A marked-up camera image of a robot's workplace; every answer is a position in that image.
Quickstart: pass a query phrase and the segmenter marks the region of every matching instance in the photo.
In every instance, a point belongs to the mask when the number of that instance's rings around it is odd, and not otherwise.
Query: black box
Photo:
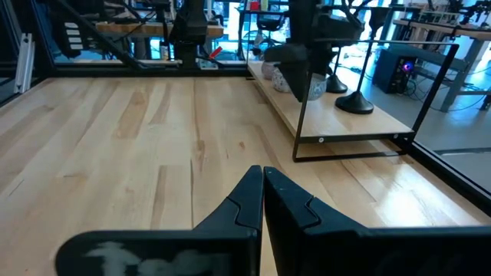
[[[373,84],[387,94],[403,94],[415,64],[416,57],[401,56],[390,52],[390,49],[382,49]]]

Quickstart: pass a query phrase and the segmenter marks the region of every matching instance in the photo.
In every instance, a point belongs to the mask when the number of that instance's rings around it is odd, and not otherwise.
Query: desk
[[[254,164],[367,227],[491,224],[409,156],[293,163],[274,112],[243,77],[45,80],[0,108],[2,275],[54,276],[59,246],[85,231],[190,229]],[[274,276],[263,225],[261,275]]]
[[[134,30],[138,27],[139,23],[132,24],[115,24],[115,23],[106,23],[99,22],[96,24],[96,29],[105,35],[125,35],[130,31]],[[169,33],[173,28],[172,24],[167,25],[169,29]],[[207,35],[210,38],[221,38],[223,36],[223,27],[222,26],[208,26]],[[140,37],[140,38],[161,38],[163,37],[163,24],[159,22],[148,22],[143,24],[137,30],[135,30],[131,37]]]
[[[445,34],[452,34],[454,28],[452,26],[445,25],[435,25],[429,23],[419,23],[419,22],[409,22],[408,20],[394,20],[393,23],[396,25],[396,30],[394,32],[393,40],[398,40],[402,38],[403,27],[408,26],[410,24],[411,27],[422,28],[428,31],[439,31]],[[440,110],[443,112],[447,112],[452,104],[455,102],[455,99],[459,95],[490,95],[491,91],[481,90],[481,91],[470,91],[470,90],[462,90],[462,87],[465,83],[467,75],[470,72],[474,62],[476,61],[477,55],[479,51],[483,47],[484,41],[491,40],[491,31],[481,31],[481,30],[467,30],[467,29],[457,29],[455,35],[465,35],[473,39],[473,43],[471,44],[469,50],[467,51],[467,55],[463,60],[455,59],[450,65],[451,70],[457,71],[457,75],[455,79],[448,83],[450,87],[447,95],[445,96],[445,100],[443,101]],[[434,64],[441,65],[444,56],[439,53],[434,53],[431,51],[426,51],[424,49],[415,48],[410,45],[393,45],[390,46],[391,50],[400,53],[400,54],[413,54],[418,58],[429,61]],[[428,73],[422,73],[423,76],[432,78],[432,76]]]

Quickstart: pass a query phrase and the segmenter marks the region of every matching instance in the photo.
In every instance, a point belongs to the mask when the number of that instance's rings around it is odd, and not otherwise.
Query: workbench
[[[394,36],[392,38],[393,40],[400,40],[404,36],[404,30],[407,29],[407,26],[410,26],[411,28],[428,30],[429,33],[438,31],[451,35],[454,32],[454,27],[449,25],[438,25],[402,19],[394,20],[393,23],[396,25],[396,30],[394,31]],[[476,61],[484,42],[491,41],[491,31],[461,28],[455,30],[455,35],[468,36],[469,38],[473,39],[473,43],[471,44],[469,50],[467,51],[466,57],[463,60],[456,58],[450,65],[450,70],[455,70],[457,74],[453,81],[443,82],[443,84],[450,87],[447,95],[445,96],[445,100],[440,107],[440,110],[443,112],[447,112],[450,109],[452,104],[455,102],[456,97],[459,95],[491,95],[490,89],[479,91],[462,90],[467,75],[472,69],[472,66]],[[438,65],[441,65],[443,59],[445,58],[445,56],[440,53],[426,51],[422,48],[416,48],[410,45],[391,45],[390,49],[395,53],[413,55],[421,60]],[[434,76],[426,70],[422,70],[420,74],[424,77],[434,78]]]
[[[139,13],[142,18],[148,16],[148,12]],[[134,16],[128,11],[114,16],[115,18],[134,18]],[[170,34],[172,31],[173,24],[167,24],[167,30]],[[135,57],[138,59],[150,58],[148,51],[150,49],[150,38],[162,38],[163,37],[163,23],[161,22],[146,22],[141,23],[130,23],[130,24],[118,24],[109,22],[98,22],[96,23],[96,29],[103,35],[108,35],[111,37],[119,38],[126,34],[130,34],[129,37],[135,39]],[[223,36],[224,29],[221,25],[209,25],[207,28],[206,35],[206,48],[208,51],[212,48],[212,40],[216,38],[221,38]]]
[[[491,224],[409,156],[298,164],[292,144],[244,77],[47,79],[0,108],[2,274],[53,276],[59,246],[85,231],[190,229],[254,164],[368,227]],[[266,226],[261,275],[276,275]]]
[[[130,23],[130,24],[116,24],[107,22],[98,22],[96,24],[96,29],[105,35],[125,35],[136,27],[140,23]],[[167,27],[172,31],[173,24],[167,24]],[[207,35],[210,38],[221,38],[223,36],[223,26],[220,25],[209,25]],[[161,38],[163,37],[163,24],[160,22],[147,22],[141,27],[136,29],[131,37],[138,38]]]

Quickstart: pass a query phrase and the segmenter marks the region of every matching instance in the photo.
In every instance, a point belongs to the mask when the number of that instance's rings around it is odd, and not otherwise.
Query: round black base
[[[363,97],[360,91],[336,99],[336,107],[349,113],[370,114],[374,112],[374,105]]]
[[[334,93],[334,94],[342,94],[346,93],[348,91],[348,87],[344,85],[336,76],[335,74],[332,74],[331,76],[328,77],[327,79],[327,86],[325,88],[325,91],[328,93]]]

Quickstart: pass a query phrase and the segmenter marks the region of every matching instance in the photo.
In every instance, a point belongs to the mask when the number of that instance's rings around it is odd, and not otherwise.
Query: white vase
[[[272,82],[273,82],[273,88],[275,88],[275,90],[277,90],[278,92],[282,92],[282,93],[292,92],[290,86],[286,82],[286,79],[283,77],[282,72],[278,68],[275,68],[275,70],[273,71]]]
[[[271,80],[273,78],[273,71],[276,69],[275,63],[273,62],[263,62],[261,66],[262,75],[266,80]]]
[[[273,88],[278,92],[291,93],[292,90],[283,77],[282,72],[276,68],[273,71],[272,76]],[[327,79],[319,74],[313,74],[310,82],[310,90],[308,92],[308,100],[317,100],[325,93],[325,89],[328,85]]]

